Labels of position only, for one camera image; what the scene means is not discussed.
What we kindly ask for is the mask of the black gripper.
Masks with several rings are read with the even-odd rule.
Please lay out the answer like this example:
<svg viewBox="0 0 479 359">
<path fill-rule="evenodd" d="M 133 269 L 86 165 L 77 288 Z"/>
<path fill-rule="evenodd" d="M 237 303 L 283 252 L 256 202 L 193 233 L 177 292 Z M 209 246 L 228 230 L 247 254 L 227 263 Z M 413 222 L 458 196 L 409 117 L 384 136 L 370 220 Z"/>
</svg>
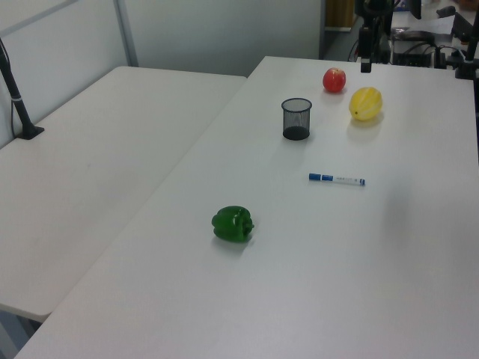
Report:
<svg viewBox="0 0 479 359">
<path fill-rule="evenodd" d="M 389 63 L 388 37 L 378 28 L 362 26 L 359 30 L 358 57 L 361 73 L 371 73 L 372 62 Z"/>
</svg>

